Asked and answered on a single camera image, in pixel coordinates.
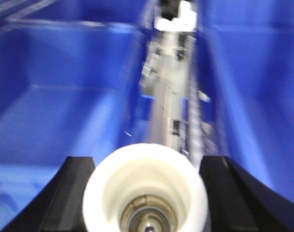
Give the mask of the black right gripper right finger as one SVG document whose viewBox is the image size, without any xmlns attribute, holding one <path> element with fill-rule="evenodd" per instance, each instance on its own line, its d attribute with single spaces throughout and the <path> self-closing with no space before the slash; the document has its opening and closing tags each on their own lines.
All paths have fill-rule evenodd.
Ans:
<svg viewBox="0 0 294 232">
<path fill-rule="evenodd" d="M 294 203 L 226 156 L 204 156 L 210 232 L 294 232 Z"/>
</svg>

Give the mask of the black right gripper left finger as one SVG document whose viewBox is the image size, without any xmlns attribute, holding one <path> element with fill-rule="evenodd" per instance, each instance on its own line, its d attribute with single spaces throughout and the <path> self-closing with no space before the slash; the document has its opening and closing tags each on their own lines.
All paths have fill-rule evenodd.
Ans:
<svg viewBox="0 0 294 232">
<path fill-rule="evenodd" d="M 2 231 L 85 232 L 83 195 L 94 170 L 92 157 L 68 156 L 44 189 Z"/>
</svg>

